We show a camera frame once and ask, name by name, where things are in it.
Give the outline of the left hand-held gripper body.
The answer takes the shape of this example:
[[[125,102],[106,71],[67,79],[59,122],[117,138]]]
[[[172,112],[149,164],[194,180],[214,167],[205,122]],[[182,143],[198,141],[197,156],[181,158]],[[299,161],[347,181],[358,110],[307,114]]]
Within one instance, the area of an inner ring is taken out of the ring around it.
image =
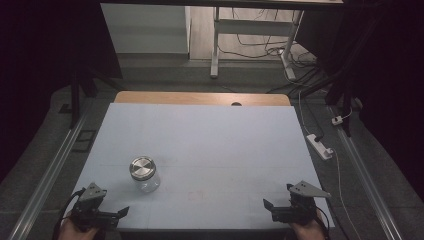
[[[99,228],[101,219],[115,219],[114,213],[101,212],[99,206],[102,203],[107,191],[102,190],[94,182],[85,188],[77,199],[71,210],[71,221],[81,231],[88,231],[90,228]]]

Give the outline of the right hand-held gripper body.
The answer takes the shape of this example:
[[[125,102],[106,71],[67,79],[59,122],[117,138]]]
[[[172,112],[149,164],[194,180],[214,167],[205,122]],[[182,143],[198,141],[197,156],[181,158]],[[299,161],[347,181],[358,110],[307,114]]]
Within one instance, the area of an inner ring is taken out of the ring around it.
[[[284,217],[285,223],[307,224],[316,216],[316,198],[330,198],[331,194],[306,181],[288,184],[290,207]]]

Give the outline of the clear glass jar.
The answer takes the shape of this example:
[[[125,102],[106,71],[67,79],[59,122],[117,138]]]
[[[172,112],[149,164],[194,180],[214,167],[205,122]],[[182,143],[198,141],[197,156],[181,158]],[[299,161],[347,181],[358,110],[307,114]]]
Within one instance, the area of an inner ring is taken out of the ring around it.
[[[149,192],[153,192],[155,191],[161,183],[159,174],[157,173],[157,170],[154,174],[153,177],[151,177],[150,179],[146,180],[146,181],[137,181],[135,179],[133,179],[136,187],[144,192],[144,193],[149,193]]]

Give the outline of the silver metal jar lid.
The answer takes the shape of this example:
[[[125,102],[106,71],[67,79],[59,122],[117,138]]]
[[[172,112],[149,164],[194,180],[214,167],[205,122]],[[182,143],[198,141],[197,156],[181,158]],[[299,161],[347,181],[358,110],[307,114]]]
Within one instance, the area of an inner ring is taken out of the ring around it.
[[[154,176],[156,164],[150,157],[140,156],[130,163],[129,172],[133,179],[146,181]]]

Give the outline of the person's right hand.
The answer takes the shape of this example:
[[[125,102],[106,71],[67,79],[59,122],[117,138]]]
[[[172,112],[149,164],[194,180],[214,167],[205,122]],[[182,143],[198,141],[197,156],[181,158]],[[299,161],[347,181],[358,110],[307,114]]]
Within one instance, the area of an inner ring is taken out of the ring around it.
[[[297,240],[326,240],[324,230],[316,220],[310,221],[306,225],[290,223]]]

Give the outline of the person's left hand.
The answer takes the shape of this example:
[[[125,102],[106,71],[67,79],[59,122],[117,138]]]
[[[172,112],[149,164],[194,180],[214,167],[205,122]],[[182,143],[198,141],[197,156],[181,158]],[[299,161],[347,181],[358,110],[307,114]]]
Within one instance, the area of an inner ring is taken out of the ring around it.
[[[60,226],[58,240],[93,240],[98,231],[98,228],[90,228],[82,232],[70,219],[66,218]]]

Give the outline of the white power strip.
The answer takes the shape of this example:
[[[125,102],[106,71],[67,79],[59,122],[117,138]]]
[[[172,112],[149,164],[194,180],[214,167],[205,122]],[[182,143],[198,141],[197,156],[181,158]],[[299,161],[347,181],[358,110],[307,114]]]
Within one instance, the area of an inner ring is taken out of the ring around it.
[[[334,151],[331,148],[326,148],[324,146],[321,142],[321,137],[318,137],[315,134],[309,134],[306,136],[306,139],[322,160],[326,161],[333,157]]]

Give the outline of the black metal stand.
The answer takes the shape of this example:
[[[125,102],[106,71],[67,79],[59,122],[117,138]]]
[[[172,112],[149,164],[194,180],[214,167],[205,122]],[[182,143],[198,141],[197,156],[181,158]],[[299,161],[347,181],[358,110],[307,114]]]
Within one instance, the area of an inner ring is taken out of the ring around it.
[[[111,86],[116,90],[121,90],[122,87],[114,82],[111,78],[100,73],[92,67],[77,65],[70,80],[71,86],[71,124],[70,128],[73,129],[78,120],[80,119],[80,93],[82,89],[87,97],[96,97],[98,89],[94,83],[95,79],[101,80],[103,83]]]
[[[342,117],[343,122],[341,127],[344,133],[350,137],[350,114],[351,114],[351,98],[352,98],[352,84],[353,77],[347,67],[342,67],[333,76],[333,83],[325,97],[327,105],[336,105],[340,99],[343,101]]]

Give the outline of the black curtain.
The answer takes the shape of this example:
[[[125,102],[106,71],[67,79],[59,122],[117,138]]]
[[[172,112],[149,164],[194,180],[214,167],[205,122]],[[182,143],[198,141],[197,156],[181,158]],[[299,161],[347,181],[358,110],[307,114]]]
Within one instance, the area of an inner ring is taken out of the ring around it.
[[[0,182],[23,154],[52,94],[96,75],[120,78],[103,0],[0,0]]]
[[[353,66],[360,119],[424,198],[424,0],[391,0]],[[297,42],[328,74],[367,26],[364,8],[306,11]]]

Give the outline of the white cabinet panel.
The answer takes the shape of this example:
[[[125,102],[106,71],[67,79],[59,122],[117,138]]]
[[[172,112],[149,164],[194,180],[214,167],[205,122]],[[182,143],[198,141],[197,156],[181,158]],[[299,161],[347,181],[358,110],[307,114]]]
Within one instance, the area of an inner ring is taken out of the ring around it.
[[[102,3],[101,8],[117,53],[189,53],[188,7]]]

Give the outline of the aluminium floor rail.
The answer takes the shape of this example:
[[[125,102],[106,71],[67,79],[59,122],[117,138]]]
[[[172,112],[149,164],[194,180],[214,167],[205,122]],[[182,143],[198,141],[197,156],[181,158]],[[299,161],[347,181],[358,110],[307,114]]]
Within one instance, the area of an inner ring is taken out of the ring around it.
[[[365,165],[364,159],[359,153],[356,144],[354,143],[354,140],[347,136],[340,125],[333,126],[333,129],[336,130],[340,141],[350,161],[352,162],[353,168],[357,173],[367,198],[372,208],[374,209],[375,215],[386,235],[386,239],[404,240],[403,234],[401,233],[393,215],[391,214],[386,201],[374,183],[373,178]]]
[[[68,158],[72,146],[75,143],[76,138],[87,119],[88,111],[89,108],[85,108],[82,111],[80,118],[76,121],[74,127],[67,132],[67,135],[61,143],[58,152],[55,154],[53,160],[48,165],[39,184],[35,188],[22,214],[12,229],[11,234],[7,237],[7,240],[27,239],[30,230],[35,223],[35,220],[58,177],[58,174],[60,173],[65,160]]]

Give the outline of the black rectangular floor bracket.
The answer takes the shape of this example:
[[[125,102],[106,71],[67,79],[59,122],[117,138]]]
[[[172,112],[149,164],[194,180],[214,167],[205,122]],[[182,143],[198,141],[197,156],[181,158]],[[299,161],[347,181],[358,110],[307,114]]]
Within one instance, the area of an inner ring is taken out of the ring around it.
[[[94,144],[96,135],[96,130],[81,130],[73,144],[72,152],[88,153]]]

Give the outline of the white metal desk frame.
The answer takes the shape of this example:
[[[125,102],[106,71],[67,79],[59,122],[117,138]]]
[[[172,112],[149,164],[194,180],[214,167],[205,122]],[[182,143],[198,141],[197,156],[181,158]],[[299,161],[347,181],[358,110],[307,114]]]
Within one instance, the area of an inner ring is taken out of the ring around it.
[[[221,19],[220,8],[215,7],[213,12],[213,50],[211,56],[210,77],[212,79],[218,77],[218,40],[220,34],[241,34],[241,35],[261,35],[261,36],[281,36],[287,37],[287,44],[283,50],[278,51],[278,55],[284,67],[284,73],[288,80],[295,80],[296,76],[293,71],[289,54],[295,40],[298,27],[303,12],[301,10],[293,11],[293,20],[291,22],[271,22],[256,20],[235,20]]]

